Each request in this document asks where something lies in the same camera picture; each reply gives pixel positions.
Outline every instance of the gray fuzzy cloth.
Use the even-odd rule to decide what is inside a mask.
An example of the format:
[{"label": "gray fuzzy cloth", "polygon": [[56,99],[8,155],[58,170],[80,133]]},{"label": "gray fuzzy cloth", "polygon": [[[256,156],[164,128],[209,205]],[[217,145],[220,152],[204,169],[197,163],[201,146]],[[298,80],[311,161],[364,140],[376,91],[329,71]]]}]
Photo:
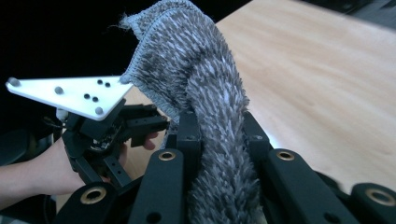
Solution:
[{"label": "gray fuzzy cloth", "polygon": [[173,127],[182,110],[198,118],[205,150],[189,192],[190,222],[265,222],[242,130],[248,98],[214,22],[190,1],[163,0],[120,26],[140,41],[121,83],[133,82]]}]

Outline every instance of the gold screw hole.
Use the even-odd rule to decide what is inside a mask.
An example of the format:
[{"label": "gold screw hole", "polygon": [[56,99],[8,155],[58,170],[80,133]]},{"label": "gold screw hole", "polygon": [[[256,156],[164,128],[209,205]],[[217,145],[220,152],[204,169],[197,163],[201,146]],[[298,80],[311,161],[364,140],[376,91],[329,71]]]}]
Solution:
[{"label": "gold screw hole", "polygon": [[381,189],[367,189],[366,195],[371,200],[375,201],[376,203],[385,205],[385,206],[395,206],[396,200],[390,194],[386,193],[384,190]]},{"label": "gold screw hole", "polygon": [[81,195],[81,202],[84,204],[93,204],[99,203],[106,196],[106,189],[103,187],[93,187],[85,190],[85,192]]},{"label": "gold screw hole", "polygon": [[174,159],[176,157],[176,154],[173,152],[170,152],[170,151],[165,151],[165,152],[161,153],[158,157],[162,161],[171,161],[172,159]]},{"label": "gold screw hole", "polygon": [[286,152],[286,151],[279,151],[276,153],[276,155],[283,161],[293,161],[294,160],[294,155]]}]

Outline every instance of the wooden table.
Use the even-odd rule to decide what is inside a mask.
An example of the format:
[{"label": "wooden table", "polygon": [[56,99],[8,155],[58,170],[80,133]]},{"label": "wooden table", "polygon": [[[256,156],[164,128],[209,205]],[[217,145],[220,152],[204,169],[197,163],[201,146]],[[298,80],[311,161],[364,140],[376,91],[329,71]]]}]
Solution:
[{"label": "wooden table", "polygon": [[[361,182],[396,190],[395,31],[290,0],[254,0],[218,27],[275,147],[346,192]],[[128,102],[149,102],[136,97]],[[133,176],[149,154],[132,149]]]}]

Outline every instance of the dark background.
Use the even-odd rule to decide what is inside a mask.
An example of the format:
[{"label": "dark background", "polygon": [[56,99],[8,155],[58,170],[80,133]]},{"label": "dark background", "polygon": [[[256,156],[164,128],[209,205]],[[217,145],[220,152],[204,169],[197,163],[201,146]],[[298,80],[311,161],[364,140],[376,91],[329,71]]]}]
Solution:
[{"label": "dark background", "polygon": [[[0,134],[27,128],[41,137],[54,108],[7,91],[9,77],[121,75],[134,53],[132,31],[116,25],[157,1],[0,0]],[[219,21],[248,0],[192,1]]]}]

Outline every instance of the brass insert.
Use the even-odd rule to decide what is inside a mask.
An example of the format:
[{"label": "brass insert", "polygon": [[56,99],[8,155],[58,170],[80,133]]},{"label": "brass insert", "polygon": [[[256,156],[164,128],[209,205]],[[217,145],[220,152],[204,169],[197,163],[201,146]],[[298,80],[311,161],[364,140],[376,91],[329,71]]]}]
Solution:
[{"label": "brass insert", "polygon": [[81,195],[81,202],[84,204],[99,203],[106,197],[106,189],[103,187],[93,187],[85,190]]},{"label": "brass insert", "polygon": [[276,155],[283,161],[293,161],[294,155],[287,151],[278,151]]},{"label": "brass insert", "polygon": [[367,189],[366,195],[371,200],[375,201],[376,203],[385,205],[385,206],[395,206],[396,200],[392,197],[392,195],[386,193],[384,190],[381,189]]},{"label": "brass insert", "polygon": [[171,161],[172,159],[174,159],[176,157],[176,154],[173,152],[170,152],[170,151],[165,151],[165,152],[161,153],[158,157],[162,161]]}]

